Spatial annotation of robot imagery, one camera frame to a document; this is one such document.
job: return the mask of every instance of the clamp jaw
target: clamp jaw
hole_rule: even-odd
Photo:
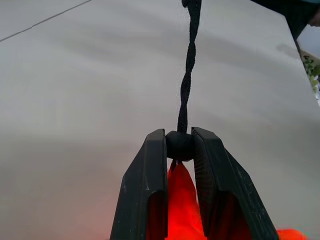
[[[168,236],[167,158],[193,159],[208,240],[227,240],[223,232],[239,226],[254,240],[279,239],[248,173],[219,137],[193,127],[191,134],[172,131],[166,136],[164,129],[158,129],[147,135],[123,176],[110,240],[164,240]]]

